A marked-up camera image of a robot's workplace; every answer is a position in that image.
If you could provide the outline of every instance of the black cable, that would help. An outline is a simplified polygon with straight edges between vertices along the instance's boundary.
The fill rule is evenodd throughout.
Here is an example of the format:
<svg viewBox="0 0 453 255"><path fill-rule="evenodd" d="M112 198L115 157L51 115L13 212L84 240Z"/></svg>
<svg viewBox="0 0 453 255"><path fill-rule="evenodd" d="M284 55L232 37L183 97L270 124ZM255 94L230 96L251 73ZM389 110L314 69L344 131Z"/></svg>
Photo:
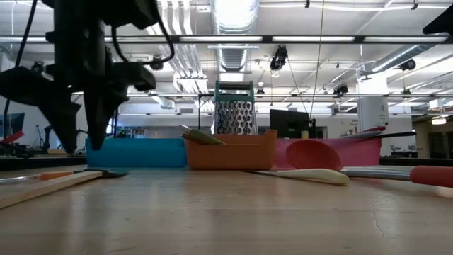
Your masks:
<svg viewBox="0 0 453 255"><path fill-rule="evenodd" d="M21 64L21 58L23 55L23 51L25 49L25 44L27 43L28 34L30 34L30 29L31 29L31 25L33 23L33 18L35 17L35 11L36 11L37 4L38 4L38 0L33 0L33 3L31 4L30 15L28 16L27 26L25 27L25 32L23 33L21 46L19 47L19 51L17 52L17 58L16 58L16 63L14 64L14 68L18 68L19 65ZM11 100L6 99L5 109L3 111L3 137L4 137L4 139L7 138L8 128L6 126L6 121L8 120L8 109L9 109L10 102L11 102Z"/></svg>
<svg viewBox="0 0 453 255"><path fill-rule="evenodd" d="M163 59L156 59L153 61L141 62L143 65L165 63L167 61L170 61L175 56L175 47L173 46L173 42L171 41L170 35L168 34L167 30L165 29L164 22L162 21L161 15L159 14L158 11L154 11L153 13L156 16L157 23L159 24L159 27L160 27L162 33L164 34L165 40L167 41L168 46L170 47L170 55ZM122 61L129 62L129 60L127 60L127 58L123 55L123 53L121 51L121 48L120 48L120 45L119 45L118 39L117 39L116 27L114 25L112 25L112 42L113 42L113 47L115 48L118 56L120 56Z"/></svg>

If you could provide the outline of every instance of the blue plastic bin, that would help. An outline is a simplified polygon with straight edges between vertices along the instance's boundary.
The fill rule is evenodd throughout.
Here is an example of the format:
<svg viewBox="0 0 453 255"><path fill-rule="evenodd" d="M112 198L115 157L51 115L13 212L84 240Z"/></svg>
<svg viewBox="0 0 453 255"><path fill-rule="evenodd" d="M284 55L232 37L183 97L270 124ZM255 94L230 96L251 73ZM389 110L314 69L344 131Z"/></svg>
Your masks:
<svg viewBox="0 0 453 255"><path fill-rule="evenodd" d="M184 139L144 138L106 139L102 149L91 149L86 140L86 161L89 167L172 167L187 166Z"/></svg>

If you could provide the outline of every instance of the computer monitor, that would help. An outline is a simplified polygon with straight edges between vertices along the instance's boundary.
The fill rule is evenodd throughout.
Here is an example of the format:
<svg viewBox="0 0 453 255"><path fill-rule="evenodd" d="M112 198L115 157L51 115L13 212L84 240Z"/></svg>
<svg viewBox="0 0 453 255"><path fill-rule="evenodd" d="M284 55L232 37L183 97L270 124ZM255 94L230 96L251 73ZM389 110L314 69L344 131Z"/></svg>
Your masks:
<svg viewBox="0 0 453 255"><path fill-rule="evenodd" d="M25 113L12 113L6 117L6 136L3 134L3 115L0 115L0 137L8 137L22 130Z"/></svg>
<svg viewBox="0 0 453 255"><path fill-rule="evenodd" d="M302 138L309 131L309 114L291 110L270 110L270 129L277 130L279 138Z"/></svg>

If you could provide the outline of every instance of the desk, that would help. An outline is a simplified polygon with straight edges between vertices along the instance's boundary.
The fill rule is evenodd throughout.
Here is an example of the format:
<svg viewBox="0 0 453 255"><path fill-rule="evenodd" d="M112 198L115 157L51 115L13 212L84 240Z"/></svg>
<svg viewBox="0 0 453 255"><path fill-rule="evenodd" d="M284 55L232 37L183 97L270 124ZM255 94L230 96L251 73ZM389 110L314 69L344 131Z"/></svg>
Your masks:
<svg viewBox="0 0 453 255"><path fill-rule="evenodd" d="M451 188L401 181L140 170L0 210L0 252L451 254L452 198Z"/></svg>

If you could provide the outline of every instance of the white pillar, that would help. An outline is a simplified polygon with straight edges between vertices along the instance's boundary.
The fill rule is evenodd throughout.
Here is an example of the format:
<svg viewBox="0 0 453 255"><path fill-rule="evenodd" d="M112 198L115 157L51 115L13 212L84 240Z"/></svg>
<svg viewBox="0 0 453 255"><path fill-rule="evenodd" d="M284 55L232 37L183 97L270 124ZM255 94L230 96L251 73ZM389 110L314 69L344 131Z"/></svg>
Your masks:
<svg viewBox="0 0 453 255"><path fill-rule="evenodd" d="M388 94L386 76L374 74L370 78L358 82L357 92L359 94ZM357 113L360 131L389 124L389 104L386 97L360 98L357 101ZM390 147L390 140L383 139L381 156L390 156Z"/></svg>

